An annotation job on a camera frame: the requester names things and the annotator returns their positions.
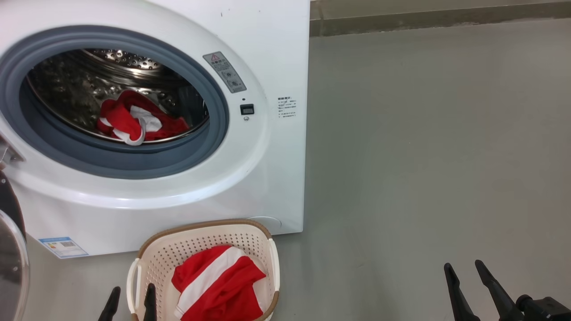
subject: sticker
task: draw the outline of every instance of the sticker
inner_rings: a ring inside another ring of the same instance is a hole
[[[278,97],[278,118],[295,117],[297,101],[291,97]]]
[[[236,70],[234,70],[230,61],[228,61],[220,51],[202,57],[210,64],[214,71],[216,71],[231,93],[246,90],[246,86],[240,76],[238,76]]]
[[[38,241],[40,241],[60,259],[89,255],[70,238],[39,239]]]

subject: door hinge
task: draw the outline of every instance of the door hinge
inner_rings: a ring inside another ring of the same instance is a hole
[[[0,136],[0,171],[6,168],[7,164],[11,162],[23,162],[24,158],[21,157],[13,148],[6,142],[4,137]]]

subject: laundry basket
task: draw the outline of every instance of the laundry basket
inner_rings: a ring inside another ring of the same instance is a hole
[[[156,288],[157,320],[176,321],[174,311],[180,293],[171,283],[175,267],[189,256],[218,245],[232,245],[258,258],[268,277],[270,307],[256,321],[270,320],[278,303],[280,266],[272,235],[258,222],[246,219],[218,220],[173,228],[151,237],[139,250],[127,276],[127,304],[132,319],[143,320],[147,287]]]

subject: red and white clothing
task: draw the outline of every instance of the red and white clothing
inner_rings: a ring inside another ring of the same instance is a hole
[[[120,138],[128,145],[141,145],[181,134],[188,130],[182,117],[173,118],[144,95],[125,90],[117,100],[108,99],[101,104],[97,129]]]
[[[175,268],[181,321],[253,321],[269,307],[267,278],[241,249],[216,246]]]

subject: wall baseboard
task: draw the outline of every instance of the wall baseboard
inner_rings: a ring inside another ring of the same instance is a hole
[[[438,10],[415,13],[372,15],[366,17],[324,19],[318,14],[309,22],[310,37],[361,34],[435,27],[482,25],[534,19],[571,18],[571,1],[534,3],[470,9]]]

